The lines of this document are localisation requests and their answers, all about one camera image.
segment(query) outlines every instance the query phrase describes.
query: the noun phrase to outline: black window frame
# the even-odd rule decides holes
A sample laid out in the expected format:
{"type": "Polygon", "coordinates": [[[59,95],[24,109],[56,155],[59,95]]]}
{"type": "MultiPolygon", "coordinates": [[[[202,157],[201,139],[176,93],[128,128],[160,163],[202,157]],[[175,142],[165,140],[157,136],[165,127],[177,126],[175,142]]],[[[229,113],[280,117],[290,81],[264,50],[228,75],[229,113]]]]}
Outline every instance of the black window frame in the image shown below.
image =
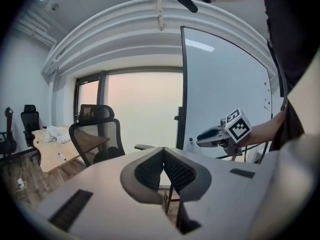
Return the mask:
{"type": "Polygon", "coordinates": [[[79,105],[79,89],[80,86],[98,81],[98,89],[96,94],[96,104],[103,105],[105,99],[105,85],[106,85],[106,71],[90,74],[75,81],[74,96],[73,96],[73,122],[76,123],[79,119],[78,105],[79,105]]]}

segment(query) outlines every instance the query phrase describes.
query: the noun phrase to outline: table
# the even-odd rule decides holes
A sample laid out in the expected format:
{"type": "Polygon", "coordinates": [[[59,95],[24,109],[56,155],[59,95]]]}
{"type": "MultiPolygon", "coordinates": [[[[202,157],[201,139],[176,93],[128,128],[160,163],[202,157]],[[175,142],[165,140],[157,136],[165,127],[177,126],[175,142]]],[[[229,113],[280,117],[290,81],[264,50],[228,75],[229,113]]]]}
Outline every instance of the table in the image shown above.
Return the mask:
{"type": "MultiPolygon", "coordinates": [[[[33,146],[40,152],[40,168],[44,173],[50,173],[80,156],[71,140],[66,143],[57,141],[45,142],[46,131],[46,129],[40,129],[32,132],[34,135],[33,146]]],[[[78,131],[78,134],[83,140],[80,143],[80,147],[84,153],[110,140],[107,137],[93,136],[84,131],[78,131]]]]}

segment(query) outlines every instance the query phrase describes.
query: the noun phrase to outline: office chair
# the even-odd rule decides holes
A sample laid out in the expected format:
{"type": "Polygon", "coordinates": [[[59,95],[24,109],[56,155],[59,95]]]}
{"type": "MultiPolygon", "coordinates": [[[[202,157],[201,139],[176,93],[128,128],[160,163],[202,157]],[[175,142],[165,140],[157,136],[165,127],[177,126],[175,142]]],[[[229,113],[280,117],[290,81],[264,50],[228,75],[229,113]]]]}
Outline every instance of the office chair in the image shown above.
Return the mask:
{"type": "MultiPolygon", "coordinates": [[[[69,128],[69,134],[85,165],[125,155],[121,142],[120,122],[107,105],[82,104],[79,122],[69,128]]],[[[135,148],[153,148],[137,145],[135,148]]]]}
{"type": "MultiPolygon", "coordinates": [[[[39,112],[36,110],[35,105],[24,105],[24,111],[21,113],[21,119],[23,122],[23,126],[25,131],[23,131],[25,135],[26,145],[28,147],[34,147],[34,139],[35,136],[32,134],[33,131],[40,130],[39,125],[39,112]]],[[[38,164],[40,165],[40,153],[36,152],[32,156],[30,156],[30,161],[32,161],[33,157],[39,156],[38,164]]]]}
{"type": "Polygon", "coordinates": [[[17,149],[17,143],[12,131],[12,117],[14,112],[10,107],[7,107],[4,114],[6,116],[6,131],[0,132],[2,135],[2,138],[0,138],[0,155],[3,155],[6,159],[4,164],[8,164],[8,172],[10,175],[10,165],[13,161],[11,154],[17,149]]]}

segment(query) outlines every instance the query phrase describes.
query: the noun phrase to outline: white cube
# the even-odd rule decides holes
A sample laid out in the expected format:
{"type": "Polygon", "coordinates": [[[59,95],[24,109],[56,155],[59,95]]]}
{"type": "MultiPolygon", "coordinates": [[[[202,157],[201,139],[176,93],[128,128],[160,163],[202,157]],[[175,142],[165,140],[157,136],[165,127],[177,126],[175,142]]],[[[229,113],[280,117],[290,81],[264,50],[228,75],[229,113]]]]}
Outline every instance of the white cube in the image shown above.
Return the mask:
{"type": "Polygon", "coordinates": [[[226,116],[225,130],[234,142],[238,143],[252,131],[252,127],[245,114],[240,108],[237,108],[226,116]]]}

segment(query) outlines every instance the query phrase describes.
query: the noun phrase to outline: white cloth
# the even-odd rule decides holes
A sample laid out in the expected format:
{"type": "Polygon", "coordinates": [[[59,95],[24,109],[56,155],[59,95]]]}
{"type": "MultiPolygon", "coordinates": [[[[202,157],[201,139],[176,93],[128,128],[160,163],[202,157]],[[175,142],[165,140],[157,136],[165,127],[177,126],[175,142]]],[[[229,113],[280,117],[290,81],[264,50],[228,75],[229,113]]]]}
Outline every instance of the white cloth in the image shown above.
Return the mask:
{"type": "Polygon", "coordinates": [[[70,141],[69,131],[63,127],[48,126],[44,137],[44,142],[53,142],[57,140],[59,143],[70,141]]]}

